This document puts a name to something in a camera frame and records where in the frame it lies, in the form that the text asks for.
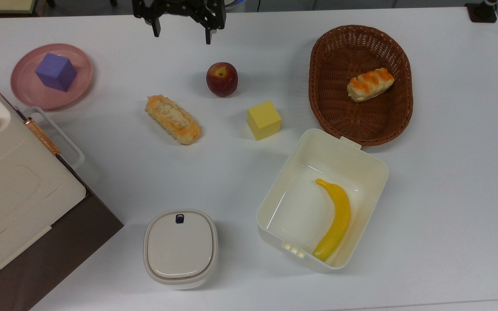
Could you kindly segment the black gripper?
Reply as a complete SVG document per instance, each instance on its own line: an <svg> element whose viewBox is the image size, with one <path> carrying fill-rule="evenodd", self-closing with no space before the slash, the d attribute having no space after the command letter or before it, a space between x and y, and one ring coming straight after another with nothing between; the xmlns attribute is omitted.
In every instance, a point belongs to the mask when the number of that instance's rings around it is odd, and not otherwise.
<svg viewBox="0 0 498 311"><path fill-rule="evenodd" d="M189 16L205 28L206 44L211 43L212 30L223 29L227 19L223 0L144 0L132 1L133 15L143 19L152 28L154 37L160 37L160 17L164 14Z"/></svg>

